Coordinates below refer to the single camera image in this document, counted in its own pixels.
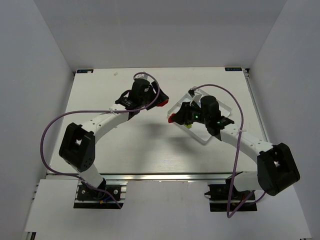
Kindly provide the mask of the red lego brick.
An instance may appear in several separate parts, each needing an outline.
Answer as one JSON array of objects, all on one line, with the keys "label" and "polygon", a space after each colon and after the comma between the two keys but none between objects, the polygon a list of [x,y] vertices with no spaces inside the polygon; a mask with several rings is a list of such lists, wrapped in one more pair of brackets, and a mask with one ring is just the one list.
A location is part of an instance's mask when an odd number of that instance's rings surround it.
[{"label": "red lego brick", "polygon": [[174,123],[175,121],[173,120],[175,116],[175,113],[173,113],[172,115],[170,115],[170,117],[168,118],[168,123]]},{"label": "red lego brick", "polygon": [[163,106],[165,106],[168,102],[169,102],[169,100],[167,99],[167,100],[159,103],[157,106],[158,106],[158,107],[163,107]]}]

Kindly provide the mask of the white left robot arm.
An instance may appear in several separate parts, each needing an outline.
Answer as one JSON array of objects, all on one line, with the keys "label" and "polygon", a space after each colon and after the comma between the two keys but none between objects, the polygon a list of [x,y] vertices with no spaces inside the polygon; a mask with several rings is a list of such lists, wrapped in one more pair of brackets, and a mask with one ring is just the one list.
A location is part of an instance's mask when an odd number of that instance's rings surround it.
[{"label": "white left robot arm", "polygon": [[81,179],[97,191],[106,189],[106,180],[94,165],[96,143],[118,125],[129,121],[144,108],[162,107],[169,97],[155,81],[135,79],[130,90],[123,92],[108,109],[82,124],[70,123],[64,133],[59,149],[63,158],[79,174]]}]

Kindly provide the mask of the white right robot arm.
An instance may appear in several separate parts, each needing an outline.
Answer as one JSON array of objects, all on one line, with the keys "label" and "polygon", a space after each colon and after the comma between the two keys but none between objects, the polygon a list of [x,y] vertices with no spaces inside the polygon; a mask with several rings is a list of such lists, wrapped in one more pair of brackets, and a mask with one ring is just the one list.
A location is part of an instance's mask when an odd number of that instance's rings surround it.
[{"label": "white right robot arm", "polygon": [[254,161],[256,171],[237,173],[226,180],[226,184],[235,191],[260,190],[275,196],[301,178],[289,146],[272,144],[241,131],[233,120],[222,115],[214,96],[204,96],[200,103],[183,102],[168,122],[178,125],[203,124],[211,136],[238,148]]}]

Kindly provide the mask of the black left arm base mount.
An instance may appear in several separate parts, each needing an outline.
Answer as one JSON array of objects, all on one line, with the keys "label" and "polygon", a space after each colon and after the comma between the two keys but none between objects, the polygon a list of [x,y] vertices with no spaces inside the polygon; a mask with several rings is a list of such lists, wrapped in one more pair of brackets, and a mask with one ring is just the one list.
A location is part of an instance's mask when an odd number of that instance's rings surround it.
[{"label": "black left arm base mount", "polygon": [[90,189],[85,183],[78,183],[73,208],[119,210],[126,198],[125,184],[106,184],[105,191],[109,194]]}]

